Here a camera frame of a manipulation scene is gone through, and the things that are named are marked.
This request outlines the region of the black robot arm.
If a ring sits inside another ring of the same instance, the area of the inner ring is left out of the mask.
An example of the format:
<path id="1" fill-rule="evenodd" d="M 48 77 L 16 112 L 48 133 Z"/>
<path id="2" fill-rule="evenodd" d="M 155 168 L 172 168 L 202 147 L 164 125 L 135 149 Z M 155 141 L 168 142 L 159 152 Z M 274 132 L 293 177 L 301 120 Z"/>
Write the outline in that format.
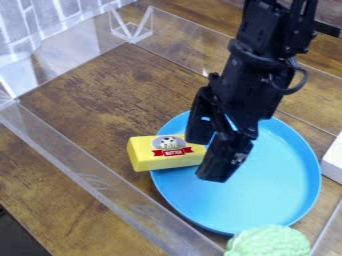
<path id="1" fill-rule="evenodd" d="M 207 147 L 196 176 L 224 182 L 254 147 L 258 123 L 273 117 L 286 95 L 306 84 L 291 81 L 305 73 L 297 56 L 309 51 L 315 37 L 318 0 L 246 0 L 236 37 L 220 73 L 196 93 L 186 128 L 186 141 Z"/>

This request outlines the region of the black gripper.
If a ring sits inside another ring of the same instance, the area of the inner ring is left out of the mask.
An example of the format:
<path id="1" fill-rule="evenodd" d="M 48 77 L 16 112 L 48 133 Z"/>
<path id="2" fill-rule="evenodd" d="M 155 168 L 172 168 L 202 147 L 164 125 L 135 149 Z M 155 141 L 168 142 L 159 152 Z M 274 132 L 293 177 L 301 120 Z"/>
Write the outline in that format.
<path id="1" fill-rule="evenodd" d="M 228 43 L 228 50 L 222 73 L 208 75 L 208 85 L 195 95 L 186 127 L 186 141 L 208 144 L 196 176 L 219 183 L 246 161 L 258 123 L 271 118 L 283 96 L 294 92 L 295 75 L 282 58 L 255 54 L 238 40 Z"/>

